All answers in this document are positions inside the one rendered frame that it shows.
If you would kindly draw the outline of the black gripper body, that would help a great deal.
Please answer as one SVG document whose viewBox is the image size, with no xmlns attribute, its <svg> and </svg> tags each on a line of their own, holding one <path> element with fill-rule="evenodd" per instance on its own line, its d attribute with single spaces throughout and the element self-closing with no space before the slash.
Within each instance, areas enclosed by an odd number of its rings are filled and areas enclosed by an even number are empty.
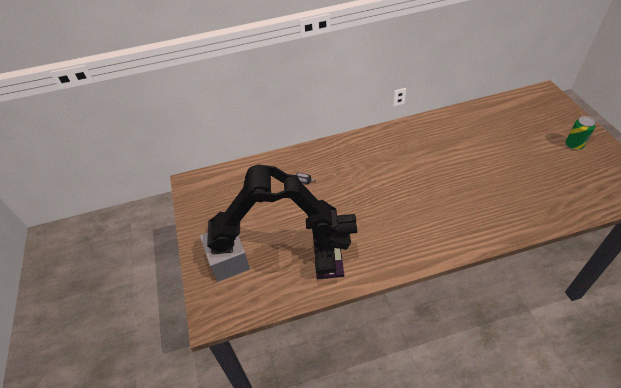
<svg viewBox="0 0 621 388">
<path fill-rule="evenodd" d="M 315 269 L 317 274 L 335 273 L 337 271 L 335 258 L 331 257 L 332 251 L 330 251 L 331 236 L 326 240 L 318 240 L 314 237 L 314 249 L 319 251 L 319 257 L 315 260 Z"/>
</svg>

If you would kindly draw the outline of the green and yellow soda can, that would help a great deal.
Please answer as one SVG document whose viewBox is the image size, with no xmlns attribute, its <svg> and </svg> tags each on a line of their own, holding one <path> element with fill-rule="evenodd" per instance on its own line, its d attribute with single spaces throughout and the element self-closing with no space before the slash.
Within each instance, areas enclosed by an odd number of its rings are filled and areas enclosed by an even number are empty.
<svg viewBox="0 0 621 388">
<path fill-rule="evenodd" d="M 567 147 L 572 150 L 580 150 L 585 147 L 593 130 L 596 128 L 596 120 L 591 117 L 580 117 L 572 127 L 566 139 Z"/>
</svg>

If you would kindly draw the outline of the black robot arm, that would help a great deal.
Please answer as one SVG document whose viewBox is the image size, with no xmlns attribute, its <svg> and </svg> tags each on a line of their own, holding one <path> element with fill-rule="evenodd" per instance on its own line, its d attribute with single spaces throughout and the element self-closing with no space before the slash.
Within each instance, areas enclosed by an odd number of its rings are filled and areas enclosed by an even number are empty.
<svg viewBox="0 0 621 388">
<path fill-rule="evenodd" d="M 284 183 L 285 191 L 271 192 L 271 175 Z M 334 251 L 334 248 L 348 249 L 351 244 L 350 234 L 357 233 L 356 215 L 337 216 L 337 209 L 324 200 L 317 200 L 298 176 L 286 174 L 272 165 L 257 164 L 248 169 L 243 189 L 226 212 L 219 212 L 209 219 L 207 246 L 211 254 L 233 252 L 234 240 L 240 234 L 239 221 L 256 201 L 275 202 L 283 197 L 290 198 L 308 215 L 306 228 L 313 229 L 313 235 L 318 240 L 326 240 L 332 233 L 330 251 Z"/>
</svg>

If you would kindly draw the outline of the purple keyboard case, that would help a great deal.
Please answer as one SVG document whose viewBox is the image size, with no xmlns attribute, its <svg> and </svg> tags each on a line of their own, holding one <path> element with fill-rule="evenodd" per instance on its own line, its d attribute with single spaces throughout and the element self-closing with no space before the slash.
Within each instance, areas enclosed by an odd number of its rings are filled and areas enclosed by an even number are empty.
<svg viewBox="0 0 621 388">
<path fill-rule="evenodd" d="M 342 262 L 342 249 L 334 248 L 334 258 L 337 267 L 335 273 L 317 274 L 317 279 L 329 279 L 344 277 L 343 262 Z"/>
</svg>

